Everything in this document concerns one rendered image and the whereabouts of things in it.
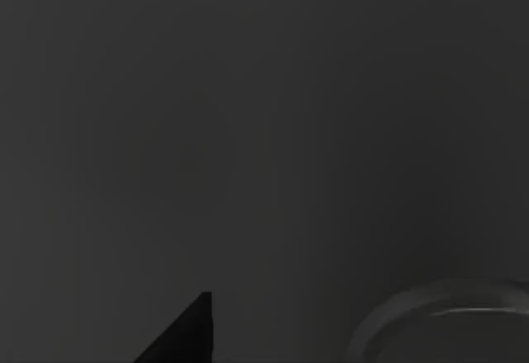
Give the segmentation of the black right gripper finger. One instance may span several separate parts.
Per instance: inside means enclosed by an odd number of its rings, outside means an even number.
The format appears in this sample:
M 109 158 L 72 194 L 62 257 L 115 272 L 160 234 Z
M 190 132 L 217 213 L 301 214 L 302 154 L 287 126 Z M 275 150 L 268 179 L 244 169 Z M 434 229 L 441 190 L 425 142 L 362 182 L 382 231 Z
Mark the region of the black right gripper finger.
M 200 293 L 132 363 L 212 363 L 212 293 Z

